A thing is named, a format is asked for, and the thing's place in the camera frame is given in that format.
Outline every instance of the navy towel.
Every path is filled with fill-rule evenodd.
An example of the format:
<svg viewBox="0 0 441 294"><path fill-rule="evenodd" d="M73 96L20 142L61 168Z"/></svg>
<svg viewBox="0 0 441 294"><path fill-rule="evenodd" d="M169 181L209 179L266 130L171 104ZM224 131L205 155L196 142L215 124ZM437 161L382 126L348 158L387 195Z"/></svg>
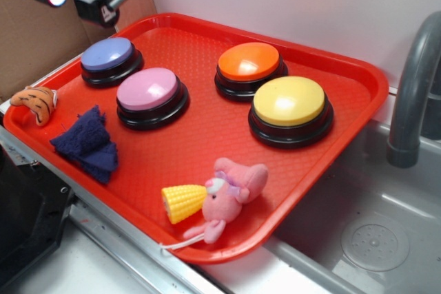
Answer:
<svg viewBox="0 0 441 294"><path fill-rule="evenodd" d="M78 121L67 132L53 138L50 143L58 153L78 161L84 171L107 184L110 174L118 167L118 154L104 124L105 115L100 114L96 105L79 115Z"/></svg>

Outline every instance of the red tray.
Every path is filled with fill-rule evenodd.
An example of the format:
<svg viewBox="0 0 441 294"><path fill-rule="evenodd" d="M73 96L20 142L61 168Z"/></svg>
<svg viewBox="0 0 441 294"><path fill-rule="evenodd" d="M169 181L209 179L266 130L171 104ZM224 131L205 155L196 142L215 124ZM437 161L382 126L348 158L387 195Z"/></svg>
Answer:
<svg viewBox="0 0 441 294"><path fill-rule="evenodd" d="M387 97L389 85L374 66L345 56L307 48L180 14L159 14L140 20L115 36L130 39L145 59L144 68L167 67L187 86L190 107L183 117L162 129L136 132L116 115L117 87L94 89L81 78L80 60L65 66L41 85L58 90L59 102L50 122L37 127L26 107L10 107L4 125L25 144L77 181L91 194L157 242L183 240L188 228L201 224L201 212L170 224L161 188L203 184L222 156L269 167L267 186L244 206L215 244L199 242L173 253L191 263L217 263L237 258L262 244L306 194L323 171L362 129ZM227 101L216 92L219 56L239 43L263 41L278 49L290 75L318 82L334 107L334 126L318 143L295 150L267 147L252 137L249 103ZM119 151L119 168L102 185L76 164L57 155L49 143L99 105Z"/></svg>

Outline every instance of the toy corn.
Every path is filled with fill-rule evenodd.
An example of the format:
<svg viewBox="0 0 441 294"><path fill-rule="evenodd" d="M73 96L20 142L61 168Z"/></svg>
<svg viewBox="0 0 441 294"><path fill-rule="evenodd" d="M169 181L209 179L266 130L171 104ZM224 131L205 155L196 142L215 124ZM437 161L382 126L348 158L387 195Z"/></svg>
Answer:
<svg viewBox="0 0 441 294"><path fill-rule="evenodd" d="M172 224L201 210L207 189L203 185L180 185L161 190L165 210Z"/></svg>

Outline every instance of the sink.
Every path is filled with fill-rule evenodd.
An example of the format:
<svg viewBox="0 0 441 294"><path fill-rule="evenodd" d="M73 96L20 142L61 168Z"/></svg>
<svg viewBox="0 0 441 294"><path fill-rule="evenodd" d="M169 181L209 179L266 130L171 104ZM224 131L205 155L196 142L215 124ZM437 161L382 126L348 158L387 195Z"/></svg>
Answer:
<svg viewBox="0 0 441 294"><path fill-rule="evenodd" d="M374 120L357 135L274 232L279 255L348 293L439 293L441 144L422 138L418 164L399 169L388 135Z"/></svg>

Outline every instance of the orange plush toy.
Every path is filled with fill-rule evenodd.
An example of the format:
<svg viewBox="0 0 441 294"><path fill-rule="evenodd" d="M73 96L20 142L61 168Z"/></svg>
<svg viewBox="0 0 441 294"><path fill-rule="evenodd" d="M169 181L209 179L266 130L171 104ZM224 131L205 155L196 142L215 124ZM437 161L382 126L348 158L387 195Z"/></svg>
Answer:
<svg viewBox="0 0 441 294"><path fill-rule="evenodd" d="M26 106L35 114L37 125L49 122L57 104L57 92L44 86L27 86L10 99L12 106Z"/></svg>

